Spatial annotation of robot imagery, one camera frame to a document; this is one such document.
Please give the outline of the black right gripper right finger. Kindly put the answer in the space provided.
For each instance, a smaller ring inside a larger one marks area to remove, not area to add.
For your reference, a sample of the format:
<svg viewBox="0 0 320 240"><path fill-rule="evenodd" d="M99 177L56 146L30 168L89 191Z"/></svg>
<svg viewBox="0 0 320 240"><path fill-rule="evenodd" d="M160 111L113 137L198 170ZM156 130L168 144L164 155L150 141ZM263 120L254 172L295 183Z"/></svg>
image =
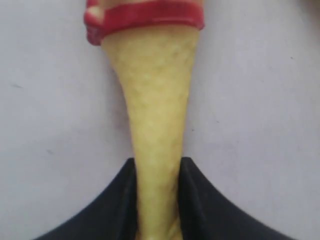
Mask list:
<svg viewBox="0 0 320 240"><path fill-rule="evenodd" d="M178 207L185 240L288 240L222 195L194 161L180 163Z"/></svg>

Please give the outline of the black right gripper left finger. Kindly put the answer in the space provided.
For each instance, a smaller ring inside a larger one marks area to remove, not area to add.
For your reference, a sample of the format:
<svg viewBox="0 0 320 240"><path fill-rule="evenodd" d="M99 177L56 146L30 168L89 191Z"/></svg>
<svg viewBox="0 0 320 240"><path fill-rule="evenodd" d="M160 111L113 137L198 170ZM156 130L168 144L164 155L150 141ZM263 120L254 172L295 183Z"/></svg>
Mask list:
<svg viewBox="0 0 320 240"><path fill-rule="evenodd" d="M129 158L102 193L78 214L38 240L134 240L137 231L136 170Z"/></svg>

